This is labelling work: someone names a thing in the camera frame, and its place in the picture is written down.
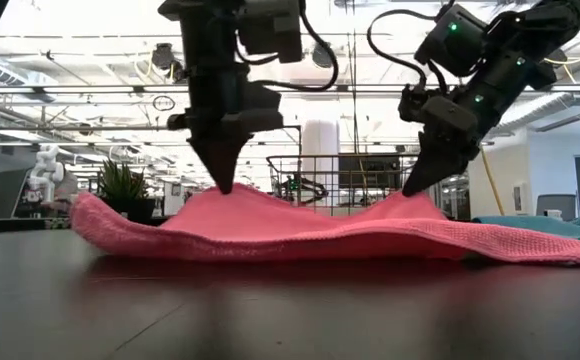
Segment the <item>wire shelf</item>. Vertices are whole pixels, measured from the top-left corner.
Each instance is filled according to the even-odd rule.
[[[331,215],[353,215],[399,191],[416,153],[275,155],[266,158],[274,196]],[[441,205],[441,187],[427,190]]]

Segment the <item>black table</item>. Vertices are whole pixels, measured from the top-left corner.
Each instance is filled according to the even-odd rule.
[[[3,233],[0,359],[580,359],[580,268],[204,265]]]

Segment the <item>blue cloth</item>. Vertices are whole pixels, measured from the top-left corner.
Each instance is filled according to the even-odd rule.
[[[571,222],[565,222],[546,216],[483,216],[472,220],[482,224],[502,225],[540,231],[543,233],[580,240],[580,217]]]

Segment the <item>white column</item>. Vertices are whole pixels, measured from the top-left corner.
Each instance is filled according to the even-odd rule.
[[[308,180],[325,186],[328,196],[316,206],[337,206],[339,204],[339,116],[337,112],[318,118],[309,118],[302,128],[303,155],[302,171]]]

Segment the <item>pink towel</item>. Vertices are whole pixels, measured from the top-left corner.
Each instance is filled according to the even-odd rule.
[[[497,225],[452,222],[425,195],[394,194],[348,217],[315,214],[235,184],[193,197],[160,227],[132,223],[81,194],[72,227],[112,254],[191,261],[416,257],[470,252],[507,262],[580,264],[580,241]]]

